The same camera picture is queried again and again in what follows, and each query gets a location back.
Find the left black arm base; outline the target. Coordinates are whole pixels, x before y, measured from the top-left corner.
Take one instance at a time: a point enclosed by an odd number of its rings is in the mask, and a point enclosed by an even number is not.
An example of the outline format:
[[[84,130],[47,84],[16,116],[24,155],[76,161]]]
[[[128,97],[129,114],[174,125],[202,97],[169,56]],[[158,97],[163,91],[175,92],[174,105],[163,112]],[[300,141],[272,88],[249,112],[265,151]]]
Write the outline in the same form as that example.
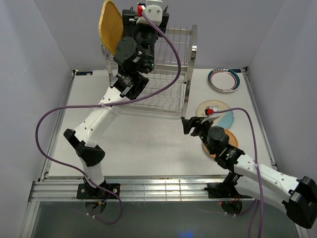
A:
[[[117,196],[120,196],[120,186],[119,183],[102,183],[101,187],[115,193]],[[103,200],[105,198],[107,199],[116,199],[116,197],[108,192],[105,192],[102,189],[99,188],[93,188],[88,183],[81,183],[78,185],[77,189],[77,199],[100,199]]]

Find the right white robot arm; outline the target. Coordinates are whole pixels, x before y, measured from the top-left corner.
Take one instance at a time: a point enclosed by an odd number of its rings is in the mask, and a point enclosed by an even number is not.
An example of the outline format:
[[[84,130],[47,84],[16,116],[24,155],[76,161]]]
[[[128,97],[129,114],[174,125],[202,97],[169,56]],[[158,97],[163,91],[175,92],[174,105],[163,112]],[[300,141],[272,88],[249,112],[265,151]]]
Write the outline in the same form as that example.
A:
[[[317,184],[304,176],[296,178],[263,164],[229,143],[224,129],[214,126],[211,119],[192,117],[181,119],[184,134],[197,136],[216,163],[230,171],[219,192],[230,197],[249,196],[270,204],[295,224],[310,229],[317,219]]]

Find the square woven bamboo plate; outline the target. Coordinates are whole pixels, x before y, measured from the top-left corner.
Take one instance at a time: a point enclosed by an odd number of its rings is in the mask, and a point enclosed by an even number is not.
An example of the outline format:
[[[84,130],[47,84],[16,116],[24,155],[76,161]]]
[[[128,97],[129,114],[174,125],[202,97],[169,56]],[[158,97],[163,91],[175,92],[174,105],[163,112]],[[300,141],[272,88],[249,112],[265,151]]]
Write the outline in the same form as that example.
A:
[[[122,15],[113,1],[105,0],[99,20],[99,36],[101,43],[113,56],[116,53],[116,47],[122,35]]]

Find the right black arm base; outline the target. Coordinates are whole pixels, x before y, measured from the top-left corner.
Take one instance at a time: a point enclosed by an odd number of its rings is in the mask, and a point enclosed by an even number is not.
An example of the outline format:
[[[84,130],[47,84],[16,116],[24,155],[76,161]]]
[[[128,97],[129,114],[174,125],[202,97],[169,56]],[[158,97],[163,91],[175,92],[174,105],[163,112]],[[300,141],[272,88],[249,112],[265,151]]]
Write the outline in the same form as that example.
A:
[[[204,190],[208,193],[208,198],[236,198],[238,192],[233,185],[222,183],[207,183]]]

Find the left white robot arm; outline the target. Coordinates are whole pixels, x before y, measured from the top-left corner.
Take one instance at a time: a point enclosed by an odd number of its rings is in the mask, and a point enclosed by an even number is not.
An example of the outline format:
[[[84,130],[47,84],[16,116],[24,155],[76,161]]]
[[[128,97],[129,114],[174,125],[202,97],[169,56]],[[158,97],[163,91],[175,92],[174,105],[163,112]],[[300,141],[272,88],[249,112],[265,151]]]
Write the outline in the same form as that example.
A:
[[[94,198],[104,195],[106,184],[101,168],[106,153],[98,141],[123,109],[105,104],[137,99],[148,84],[145,76],[154,70],[155,43],[159,34],[146,18],[165,32],[169,20],[166,11],[160,0],[148,0],[138,4],[137,10],[124,9],[122,13],[109,3],[104,5],[99,22],[100,38],[117,63],[118,72],[110,78],[100,107],[93,109],[75,129],[66,129],[63,134],[82,162],[85,188]]]

